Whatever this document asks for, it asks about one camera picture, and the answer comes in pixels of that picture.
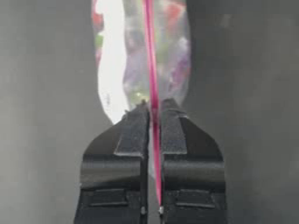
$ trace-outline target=clamp jaw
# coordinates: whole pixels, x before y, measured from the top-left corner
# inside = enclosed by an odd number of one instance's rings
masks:
[[[91,143],[75,224],[145,224],[149,112],[141,103]],[[173,100],[160,114],[164,224],[227,224],[219,147]]]

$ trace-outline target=black clamp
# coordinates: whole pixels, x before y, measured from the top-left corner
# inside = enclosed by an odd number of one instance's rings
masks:
[[[173,100],[160,114],[164,224],[225,224],[219,147]],[[81,164],[75,224],[145,224],[149,113],[141,103],[91,143]]]

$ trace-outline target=clear plastic bag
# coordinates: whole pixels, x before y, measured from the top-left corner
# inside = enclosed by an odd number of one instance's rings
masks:
[[[112,123],[149,100],[145,20],[141,0],[93,0],[97,93]],[[179,103],[191,71],[189,26],[184,0],[153,0],[159,99]]]

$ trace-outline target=gray background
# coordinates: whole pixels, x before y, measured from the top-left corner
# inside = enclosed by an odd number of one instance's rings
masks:
[[[189,0],[184,107],[227,162],[229,222],[299,221],[299,3]],[[109,126],[89,1],[0,1],[0,223],[71,224],[80,157]]]

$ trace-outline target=black jaw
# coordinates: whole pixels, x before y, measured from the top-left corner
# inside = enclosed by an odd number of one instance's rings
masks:
[[[148,121],[143,103],[91,143],[75,224],[147,223]]]
[[[224,164],[219,146],[173,100],[163,102],[164,224],[227,223]]]

